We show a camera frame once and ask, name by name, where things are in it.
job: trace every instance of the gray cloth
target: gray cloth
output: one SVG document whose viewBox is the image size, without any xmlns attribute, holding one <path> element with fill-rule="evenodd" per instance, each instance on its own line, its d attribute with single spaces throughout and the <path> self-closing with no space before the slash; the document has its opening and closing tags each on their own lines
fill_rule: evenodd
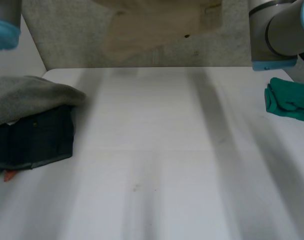
<svg viewBox="0 0 304 240">
<path fill-rule="evenodd" d="M 86 95 L 64 84 L 35 76 L 0 77 L 0 125 L 61 105 L 79 106 Z"/>
</svg>

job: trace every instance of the stacked clothes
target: stacked clothes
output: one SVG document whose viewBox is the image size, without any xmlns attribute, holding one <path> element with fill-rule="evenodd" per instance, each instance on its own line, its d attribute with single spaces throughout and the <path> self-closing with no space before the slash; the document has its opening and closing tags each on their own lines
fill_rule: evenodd
<svg viewBox="0 0 304 240">
<path fill-rule="evenodd" d="M 73 155 L 71 110 L 84 103 L 77 89 L 45 79 L 0 78 L 0 173 L 54 163 Z"/>
</svg>

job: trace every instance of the black cloth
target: black cloth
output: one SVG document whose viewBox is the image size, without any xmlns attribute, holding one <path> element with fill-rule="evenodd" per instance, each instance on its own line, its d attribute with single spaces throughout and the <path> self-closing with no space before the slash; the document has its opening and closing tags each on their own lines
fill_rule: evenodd
<svg viewBox="0 0 304 240">
<path fill-rule="evenodd" d="M 0 125 L 0 172 L 27 170 L 70 158 L 74 125 L 71 107 L 63 105 Z"/>
</svg>

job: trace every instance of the dark green cloth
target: dark green cloth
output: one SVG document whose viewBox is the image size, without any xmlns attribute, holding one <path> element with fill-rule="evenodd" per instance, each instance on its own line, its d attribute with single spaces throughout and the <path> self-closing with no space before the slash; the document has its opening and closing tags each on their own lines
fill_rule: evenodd
<svg viewBox="0 0 304 240">
<path fill-rule="evenodd" d="M 265 89 L 266 111 L 304 121 L 304 84 L 272 78 Z"/>
</svg>

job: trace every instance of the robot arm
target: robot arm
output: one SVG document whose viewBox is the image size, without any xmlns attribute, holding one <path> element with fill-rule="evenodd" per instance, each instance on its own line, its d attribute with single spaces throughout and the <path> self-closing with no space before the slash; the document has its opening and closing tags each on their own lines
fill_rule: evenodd
<svg viewBox="0 0 304 240">
<path fill-rule="evenodd" d="M 304 0 L 248 0 L 255 71 L 295 66 L 304 53 Z"/>
</svg>

